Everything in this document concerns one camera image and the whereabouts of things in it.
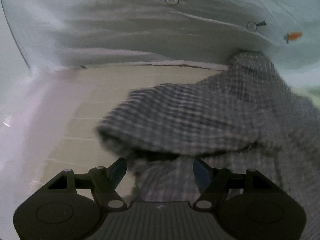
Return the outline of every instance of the beige surface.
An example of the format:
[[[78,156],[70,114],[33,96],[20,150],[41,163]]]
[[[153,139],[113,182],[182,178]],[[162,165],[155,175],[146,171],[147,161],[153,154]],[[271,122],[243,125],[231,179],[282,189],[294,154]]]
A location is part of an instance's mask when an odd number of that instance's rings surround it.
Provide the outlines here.
[[[58,147],[45,162],[39,183],[30,186],[33,191],[63,169],[85,173],[95,166],[108,167],[117,157],[102,149],[94,128],[132,89],[152,87],[161,83],[193,83],[218,71],[180,66],[99,67],[82,69],[76,79],[96,84],[89,97],[79,106],[70,119]],[[127,173],[117,188],[120,196],[131,194],[134,184],[132,174]],[[92,198],[89,190],[79,194]]]

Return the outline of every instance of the white curtain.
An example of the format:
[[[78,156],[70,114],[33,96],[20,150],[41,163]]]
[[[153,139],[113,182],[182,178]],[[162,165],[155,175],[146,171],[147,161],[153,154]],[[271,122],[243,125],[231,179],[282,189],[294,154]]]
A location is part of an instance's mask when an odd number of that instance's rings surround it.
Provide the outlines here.
[[[320,0],[2,2],[32,68],[177,60],[225,64],[239,49],[249,49],[267,54],[291,85],[301,83],[296,73],[310,71],[311,80],[305,78],[302,86],[320,83]],[[248,22],[262,21],[266,25],[256,31],[247,29]],[[287,44],[284,35],[292,32],[303,36]]]

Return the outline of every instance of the plaid shirt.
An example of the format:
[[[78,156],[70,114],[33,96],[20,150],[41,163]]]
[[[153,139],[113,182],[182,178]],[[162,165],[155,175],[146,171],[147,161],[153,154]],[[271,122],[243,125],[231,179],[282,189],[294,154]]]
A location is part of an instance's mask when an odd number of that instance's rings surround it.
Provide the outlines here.
[[[261,53],[237,54],[228,71],[195,84],[133,91],[97,129],[128,160],[145,201],[193,203],[201,156],[234,173],[259,170],[305,209],[301,239],[320,239],[320,112]]]

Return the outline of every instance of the checkered cloth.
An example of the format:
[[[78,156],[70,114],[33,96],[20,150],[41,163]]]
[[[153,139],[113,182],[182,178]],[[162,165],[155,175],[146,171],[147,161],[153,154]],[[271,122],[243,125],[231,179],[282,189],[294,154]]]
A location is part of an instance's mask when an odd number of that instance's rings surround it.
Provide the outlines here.
[[[98,132],[129,161],[145,201],[193,203],[200,156],[235,173],[262,172],[304,207],[301,239],[320,239],[320,112],[261,53],[242,52],[228,71],[196,84],[133,91]]]

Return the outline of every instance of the white fabric wall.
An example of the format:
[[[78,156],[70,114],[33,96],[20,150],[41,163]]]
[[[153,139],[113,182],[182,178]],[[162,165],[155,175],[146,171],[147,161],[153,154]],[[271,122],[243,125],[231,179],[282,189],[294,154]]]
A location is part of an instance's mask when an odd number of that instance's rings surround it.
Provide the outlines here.
[[[225,64],[262,50],[280,72],[318,68],[320,0],[3,0],[29,65],[189,60]],[[257,32],[248,21],[265,20]],[[286,44],[283,36],[303,32]]]

